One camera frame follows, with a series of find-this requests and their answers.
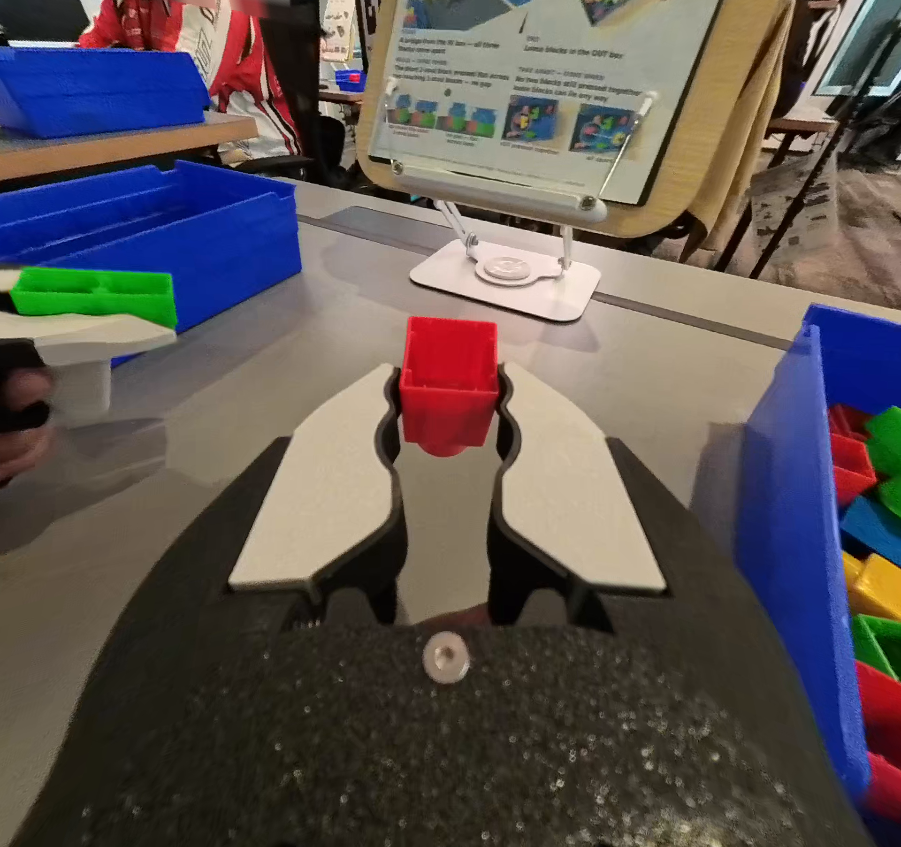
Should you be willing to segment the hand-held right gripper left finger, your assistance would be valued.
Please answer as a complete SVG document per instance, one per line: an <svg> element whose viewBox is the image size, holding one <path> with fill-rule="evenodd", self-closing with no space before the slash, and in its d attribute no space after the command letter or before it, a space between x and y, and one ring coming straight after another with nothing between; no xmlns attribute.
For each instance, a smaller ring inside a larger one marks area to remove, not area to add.
<svg viewBox="0 0 901 847"><path fill-rule="evenodd" d="M236 592L370 597L397 585L407 529L396 460L399 369L383 363L293 432L229 576Z"/></svg>

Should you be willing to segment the pile of mega blocks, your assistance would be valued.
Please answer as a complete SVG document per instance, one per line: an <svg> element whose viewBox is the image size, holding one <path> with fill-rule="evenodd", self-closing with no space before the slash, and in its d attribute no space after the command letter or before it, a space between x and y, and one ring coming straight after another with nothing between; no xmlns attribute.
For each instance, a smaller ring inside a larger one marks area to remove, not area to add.
<svg viewBox="0 0 901 847"><path fill-rule="evenodd" d="M828 409L841 560L870 763L863 808L900 820L900 409Z"/></svg>

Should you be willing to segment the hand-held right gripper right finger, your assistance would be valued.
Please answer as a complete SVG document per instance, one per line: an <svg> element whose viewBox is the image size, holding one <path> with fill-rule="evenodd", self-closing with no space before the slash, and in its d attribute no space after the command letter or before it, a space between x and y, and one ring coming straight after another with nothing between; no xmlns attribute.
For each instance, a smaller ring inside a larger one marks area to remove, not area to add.
<svg viewBox="0 0 901 847"><path fill-rule="evenodd" d="M667 583L607 438L567 397L512 361L498 370L512 443L498 479L501 532L580 585L661 595Z"/></svg>

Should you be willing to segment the instruction board on white stand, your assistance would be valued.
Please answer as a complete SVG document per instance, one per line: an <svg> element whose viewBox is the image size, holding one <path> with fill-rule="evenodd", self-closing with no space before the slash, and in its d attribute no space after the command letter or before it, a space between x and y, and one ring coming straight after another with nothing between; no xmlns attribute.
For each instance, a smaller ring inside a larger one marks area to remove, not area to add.
<svg viewBox="0 0 901 847"><path fill-rule="evenodd" d="M359 130L451 240L415 286L580 319L575 234L656 233L700 194L779 0L381 0Z"/></svg>

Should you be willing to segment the red mega block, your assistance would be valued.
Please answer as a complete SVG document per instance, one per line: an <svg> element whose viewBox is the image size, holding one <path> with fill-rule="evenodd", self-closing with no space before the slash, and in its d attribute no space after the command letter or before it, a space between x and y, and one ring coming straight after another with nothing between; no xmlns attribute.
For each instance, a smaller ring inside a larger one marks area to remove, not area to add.
<svg viewBox="0 0 901 847"><path fill-rule="evenodd" d="M482 446L499 398L497 325L411 316L399 395L408 443L436 458Z"/></svg>

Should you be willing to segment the wooden table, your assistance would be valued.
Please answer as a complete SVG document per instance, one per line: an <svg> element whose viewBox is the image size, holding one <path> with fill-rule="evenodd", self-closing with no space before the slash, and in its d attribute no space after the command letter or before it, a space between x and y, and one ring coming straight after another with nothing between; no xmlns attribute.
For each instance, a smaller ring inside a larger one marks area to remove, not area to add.
<svg viewBox="0 0 901 847"><path fill-rule="evenodd" d="M221 113L208 113L198 124L69 138L39 139L4 131L1 181L203 151L222 143L251 140L258 134L253 118Z"/></svg>

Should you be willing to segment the tan curtain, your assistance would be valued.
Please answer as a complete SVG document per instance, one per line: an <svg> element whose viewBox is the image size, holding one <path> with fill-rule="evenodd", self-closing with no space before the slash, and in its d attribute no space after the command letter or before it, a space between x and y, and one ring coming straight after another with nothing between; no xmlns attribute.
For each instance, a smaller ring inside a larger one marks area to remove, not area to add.
<svg viewBox="0 0 901 847"><path fill-rule="evenodd" d="M715 251L738 220L779 96L794 4L795 0L778 1L701 188L687 209L692 225L680 254L681 264L698 251Z"/></svg>

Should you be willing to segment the person's left hand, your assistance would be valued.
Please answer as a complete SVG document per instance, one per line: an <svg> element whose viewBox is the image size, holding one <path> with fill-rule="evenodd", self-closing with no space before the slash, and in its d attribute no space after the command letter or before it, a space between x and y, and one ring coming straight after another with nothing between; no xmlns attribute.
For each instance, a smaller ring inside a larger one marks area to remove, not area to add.
<svg viewBox="0 0 901 847"><path fill-rule="evenodd" d="M17 368L2 386L2 411L20 413L33 404L46 403L54 390L54 378L47 368ZM33 469L48 453L55 431L50 422L37 428L2 433L2 485Z"/></svg>

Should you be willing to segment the green mega block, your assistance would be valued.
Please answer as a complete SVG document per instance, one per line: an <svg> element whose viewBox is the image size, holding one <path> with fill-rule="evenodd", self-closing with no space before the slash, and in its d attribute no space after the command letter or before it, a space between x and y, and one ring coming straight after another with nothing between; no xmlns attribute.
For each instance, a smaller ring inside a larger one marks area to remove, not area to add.
<svg viewBox="0 0 901 847"><path fill-rule="evenodd" d="M9 291L26 316L126 314L174 330L174 285L159 272L25 267Z"/></svg>

